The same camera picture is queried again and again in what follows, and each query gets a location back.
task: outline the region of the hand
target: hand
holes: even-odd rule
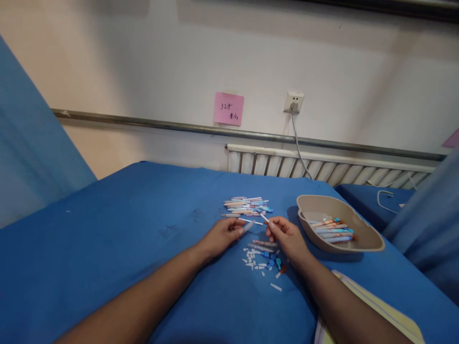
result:
[[[269,223],[265,221],[265,224],[268,225],[266,235],[269,241],[274,242],[277,239],[292,265],[295,269],[299,269],[302,262],[311,256],[311,253],[307,249],[298,226],[282,216],[272,217]]]
[[[196,244],[205,261],[219,256],[232,242],[241,238],[245,234],[242,225],[245,225],[245,222],[234,217],[217,221]]]

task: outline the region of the sticky note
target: sticky note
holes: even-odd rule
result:
[[[215,92],[214,121],[240,126],[244,97]]]
[[[459,147],[459,129],[457,129],[454,134],[452,134],[449,139],[443,143],[443,147],[455,148]]]

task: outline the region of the blue curtain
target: blue curtain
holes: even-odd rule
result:
[[[0,37],[0,228],[96,177]]]
[[[459,306],[459,148],[382,234]]]

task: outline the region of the white cable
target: white cable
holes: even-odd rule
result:
[[[417,187],[416,187],[416,184],[415,182],[413,181],[413,179],[411,179],[411,173],[410,172],[407,172],[408,173],[408,178],[410,179],[410,182],[413,184],[413,187],[414,189],[417,191]],[[395,182],[398,182],[400,179],[404,178],[405,176],[401,176],[400,178],[394,180],[392,183],[389,183],[387,184],[386,186],[376,186],[375,184],[373,184],[369,179],[367,179],[367,183],[370,184],[371,186],[374,186],[374,187],[389,187],[391,186],[392,184],[394,184]]]
[[[293,130],[295,131],[295,141],[296,141],[296,149],[298,150],[298,156],[299,156],[299,158],[300,158],[300,161],[301,161],[302,164],[303,164],[303,167],[304,167],[305,170],[306,170],[306,173],[309,174],[309,177],[311,178],[311,180],[313,180],[311,173],[309,173],[309,170],[308,170],[307,167],[306,167],[305,161],[304,161],[303,158],[301,157],[300,145],[298,144],[298,134],[296,133],[296,125],[295,125],[295,115],[294,115],[294,111],[292,111],[292,122],[293,122]]]
[[[389,211],[391,211],[391,212],[393,212],[393,213],[395,213],[395,214],[398,214],[398,212],[395,212],[394,210],[389,209],[389,208],[386,208],[385,206],[381,205],[381,202],[379,201],[379,194],[380,194],[380,193],[389,194],[391,197],[393,197],[393,193],[390,192],[390,191],[380,190],[380,191],[378,191],[378,194],[376,195],[376,198],[378,199],[378,205],[379,205],[381,208],[384,208],[384,209],[389,210]]]

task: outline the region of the blue bed sheet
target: blue bed sheet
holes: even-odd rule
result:
[[[0,231],[0,342],[49,343],[196,243],[231,196],[262,196],[299,225],[296,198],[341,198],[308,178],[133,164]],[[317,308],[293,269],[276,280],[243,264],[256,226],[201,271],[155,343],[311,343]],[[427,343],[459,342],[459,309],[386,241],[379,253],[312,253],[411,317]],[[273,282],[283,288],[278,292]]]
[[[400,212],[402,209],[399,204],[407,203],[415,193],[414,190],[376,188],[370,185],[353,184],[341,184],[335,190],[378,232],[382,232],[397,215],[378,205],[378,191],[386,190],[393,193],[392,197],[387,193],[381,193],[380,203],[395,212]]]

